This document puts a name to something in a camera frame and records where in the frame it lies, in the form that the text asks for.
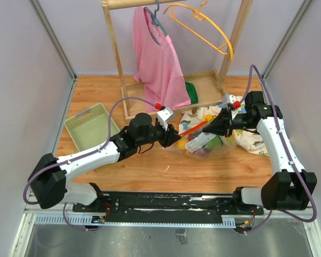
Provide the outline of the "clear zip top bag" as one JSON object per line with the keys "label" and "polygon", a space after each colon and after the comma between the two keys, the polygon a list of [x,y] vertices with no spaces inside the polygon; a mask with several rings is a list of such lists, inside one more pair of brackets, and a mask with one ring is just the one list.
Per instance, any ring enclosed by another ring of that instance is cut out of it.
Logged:
{"label": "clear zip top bag", "polygon": [[192,158],[208,158],[210,155],[213,155],[215,157],[221,157],[222,155],[228,153],[230,150],[234,149],[237,146],[237,144],[233,141],[233,138],[219,136],[223,145],[220,148],[215,149],[211,152],[205,150],[205,144],[216,136],[215,134],[202,132],[203,128],[208,124],[209,122],[204,121],[199,125],[190,128],[188,131],[179,134],[181,138],[187,138],[189,140],[189,142],[185,145],[185,151],[178,150],[175,146],[176,143],[170,146],[168,150],[176,153],[181,153]]}

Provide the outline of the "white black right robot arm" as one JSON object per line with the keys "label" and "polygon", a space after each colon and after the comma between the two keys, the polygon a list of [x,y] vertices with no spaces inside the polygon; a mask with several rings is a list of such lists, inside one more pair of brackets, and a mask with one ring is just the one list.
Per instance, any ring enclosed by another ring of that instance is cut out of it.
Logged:
{"label": "white black right robot arm", "polygon": [[283,115],[277,105],[267,105],[261,91],[251,91],[245,112],[234,95],[223,96],[224,108],[203,132],[229,137],[234,130],[256,130],[262,137],[272,165],[272,177],[262,187],[238,187],[232,209],[246,213],[251,205],[267,210],[305,210],[317,185],[317,177],[307,172],[296,157],[286,135]]}

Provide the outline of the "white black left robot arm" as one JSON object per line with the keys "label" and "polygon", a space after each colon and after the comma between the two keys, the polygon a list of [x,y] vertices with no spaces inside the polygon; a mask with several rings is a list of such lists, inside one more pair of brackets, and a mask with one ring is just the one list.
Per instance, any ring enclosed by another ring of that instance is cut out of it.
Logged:
{"label": "white black left robot arm", "polygon": [[36,197],[34,203],[41,209],[59,203],[80,203],[93,212],[101,210],[104,199],[98,186],[94,183],[82,185],[72,180],[90,170],[140,153],[143,145],[158,142],[163,148],[171,146],[181,138],[170,123],[174,116],[169,109],[158,111],[155,119],[147,113],[139,113],[129,125],[102,144],[67,156],[43,155],[27,182]]}

